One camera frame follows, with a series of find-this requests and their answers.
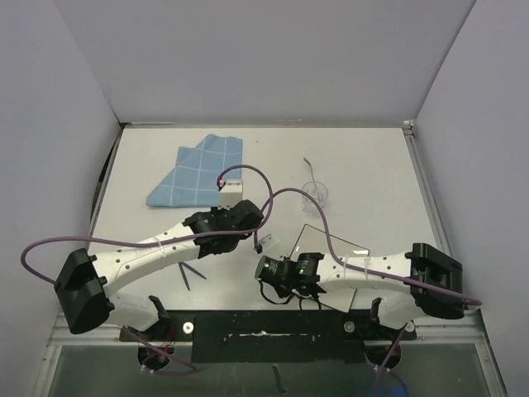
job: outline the table top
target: table top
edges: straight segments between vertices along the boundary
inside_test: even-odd
[[[243,139],[243,163],[260,168],[274,190],[301,188],[316,180],[329,190],[325,213],[331,233],[370,249],[372,256],[411,249],[434,240],[417,177],[399,128],[177,128],[127,127],[123,131],[93,229],[95,237],[140,241],[182,222],[204,208],[149,208],[145,199],[173,169],[180,146],[195,147],[207,134]],[[244,198],[260,207],[268,198],[261,178],[243,170]],[[274,201],[261,236],[273,233],[288,248],[303,225],[322,221],[302,210],[301,197],[288,193]],[[109,251],[98,244],[90,252]],[[259,256],[250,241],[220,256],[190,263],[207,277],[188,272],[187,291],[178,266],[169,266],[123,289],[156,295],[167,309],[298,309],[292,302],[272,306],[254,279]],[[353,309],[370,307],[380,291],[359,291]]]

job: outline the folded blue towel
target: folded blue towel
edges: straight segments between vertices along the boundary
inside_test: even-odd
[[[147,196],[150,207],[214,207],[218,205],[217,177],[242,162],[242,139],[210,134],[197,147],[180,147],[176,166]],[[224,179],[239,179],[241,170]]]

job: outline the glass cup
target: glass cup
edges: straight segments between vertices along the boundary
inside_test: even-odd
[[[302,187],[302,191],[309,194],[313,199],[315,199],[316,202],[320,205],[320,207],[325,207],[325,202],[329,197],[329,191],[322,182],[311,180]],[[305,196],[302,196],[302,205],[303,211],[305,211],[309,215],[312,215],[313,217],[318,217],[320,215],[320,213],[317,211],[316,206],[312,203],[311,200],[309,200]]]

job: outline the white wall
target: white wall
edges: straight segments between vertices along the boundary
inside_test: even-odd
[[[529,394],[529,2],[478,0],[417,119],[417,142],[509,395]]]
[[[86,234],[93,191],[119,131],[51,0],[0,11],[0,387],[30,395],[58,311],[51,285],[22,269],[24,246]],[[38,250],[55,277],[76,244]]]
[[[473,3],[55,0],[123,122],[378,125],[417,115]]]

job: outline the metal frame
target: metal frame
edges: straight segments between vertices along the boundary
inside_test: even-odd
[[[165,127],[164,124],[154,125],[153,127]],[[282,126],[261,126],[261,127],[286,127]],[[301,127],[299,125],[292,125],[288,127]],[[404,139],[409,150],[410,158],[412,160],[413,169],[417,176],[417,182],[422,193],[424,204],[427,209],[427,214],[430,219],[434,238],[438,248],[448,255],[450,254],[450,246],[442,226],[441,217],[436,206],[436,201],[431,192],[430,186],[427,183],[426,173],[422,166],[421,158],[419,156],[417,145],[415,142],[415,135],[413,125],[405,123],[403,128]],[[99,207],[104,197],[104,192],[107,187],[108,179],[111,174],[112,164],[115,159],[119,141],[122,133],[117,138],[114,149],[111,153],[111,159],[108,165],[107,174],[105,175],[101,192],[98,197],[94,216],[90,224],[90,231],[92,232],[93,225],[97,221]],[[465,317],[457,321],[444,321],[438,318],[421,318],[415,322],[417,340],[403,341],[402,344],[452,344],[452,343],[470,343],[474,344],[479,362],[481,364],[484,378],[488,386],[488,390],[493,397],[507,396],[505,386],[499,374],[498,367],[493,358],[493,353],[486,332],[483,325],[483,319],[479,311],[469,311]],[[38,397],[45,397],[49,394],[50,388],[55,376],[57,362],[60,358],[62,346],[114,346],[114,347],[129,347],[131,343],[119,342],[120,328],[112,325],[102,325],[101,327],[87,332],[83,335],[72,335],[68,330],[66,319],[62,313],[59,313],[53,327],[48,347],[43,359],[40,373],[38,375],[33,395]],[[369,345],[384,344],[384,342],[367,342]],[[191,347],[192,342],[177,342],[177,346]]]

